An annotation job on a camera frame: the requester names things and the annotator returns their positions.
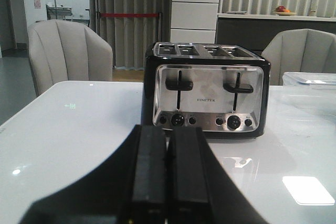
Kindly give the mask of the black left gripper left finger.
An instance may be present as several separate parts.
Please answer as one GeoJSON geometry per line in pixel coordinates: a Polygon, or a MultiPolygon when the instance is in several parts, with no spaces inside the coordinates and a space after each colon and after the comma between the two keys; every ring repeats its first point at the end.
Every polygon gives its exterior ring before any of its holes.
{"type": "Polygon", "coordinates": [[[34,202],[26,223],[164,223],[166,139],[136,125],[97,168],[34,202]]]}

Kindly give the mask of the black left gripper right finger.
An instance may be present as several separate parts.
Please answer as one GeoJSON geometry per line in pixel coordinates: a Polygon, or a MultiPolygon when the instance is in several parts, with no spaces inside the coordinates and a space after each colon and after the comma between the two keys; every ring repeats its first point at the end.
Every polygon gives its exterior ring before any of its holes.
{"type": "Polygon", "coordinates": [[[224,171],[200,128],[173,130],[167,171],[169,223],[266,223],[224,171]]]}

